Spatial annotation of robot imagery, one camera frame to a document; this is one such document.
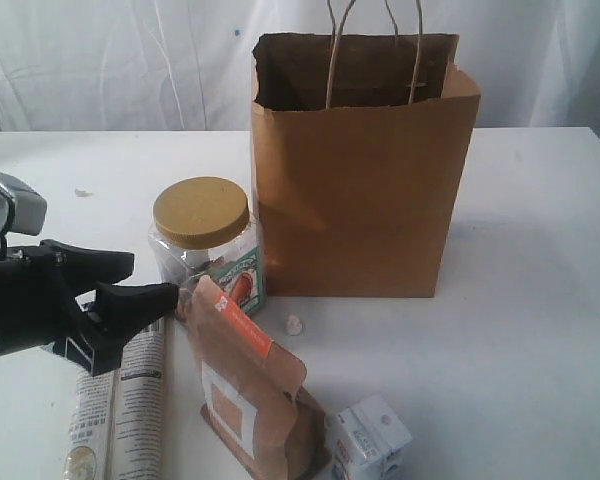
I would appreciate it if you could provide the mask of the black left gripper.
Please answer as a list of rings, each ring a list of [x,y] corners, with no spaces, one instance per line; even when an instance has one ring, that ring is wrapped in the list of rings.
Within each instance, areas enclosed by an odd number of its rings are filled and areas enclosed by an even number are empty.
[[[129,278],[134,262],[131,252],[50,239],[6,248],[0,253],[0,356],[49,345],[93,376],[118,369],[126,342],[172,313],[179,300],[172,283],[110,285]],[[76,298],[94,289],[93,309],[85,310]]]

